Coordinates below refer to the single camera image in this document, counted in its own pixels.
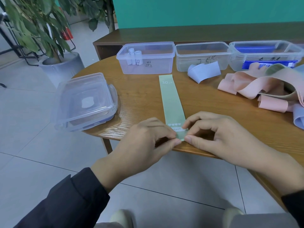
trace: teal wall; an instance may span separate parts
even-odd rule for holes
[[[113,0],[119,28],[304,21],[304,0]]]

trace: dark jacket sleeve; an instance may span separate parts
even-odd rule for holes
[[[288,212],[297,220],[299,227],[304,228],[304,190],[285,195],[282,201]]]
[[[15,228],[94,227],[110,196],[90,168],[56,184]]]

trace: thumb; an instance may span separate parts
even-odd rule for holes
[[[169,141],[163,143],[159,147],[157,147],[154,152],[157,153],[158,160],[161,159],[165,154],[169,153],[170,150],[174,148],[174,146],[181,143],[181,140],[178,138],[170,139]]]
[[[206,140],[194,135],[186,135],[185,141],[198,149],[208,151],[211,153],[214,153],[215,151],[215,141]]]

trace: potted plant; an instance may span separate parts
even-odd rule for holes
[[[98,21],[104,21],[109,33],[115,30],[113,0],[79,0],[78,9],[89,17],[89,28],[94,31]]]
[[[58,0],[68,14],[74,14],[79,0]],[[55,0],[5,0],[6,12],[18,42],[38,52],[40,43],[48,58],[39,62],[51,82],[58,86],[84,68],[78,53],[71,52],[61,33],[68,27]]]

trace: gray plant pot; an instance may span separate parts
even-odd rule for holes
[[[55,64],[54,58],[47,58],[44,61],[39,62],[39,66],[56,88],[60,82],[70,80],[74,75],[85,68],[79,53],[77,52],[67,52],[64,53],[64,58],[61,56],[59,57],[63,61],[59,64]]]

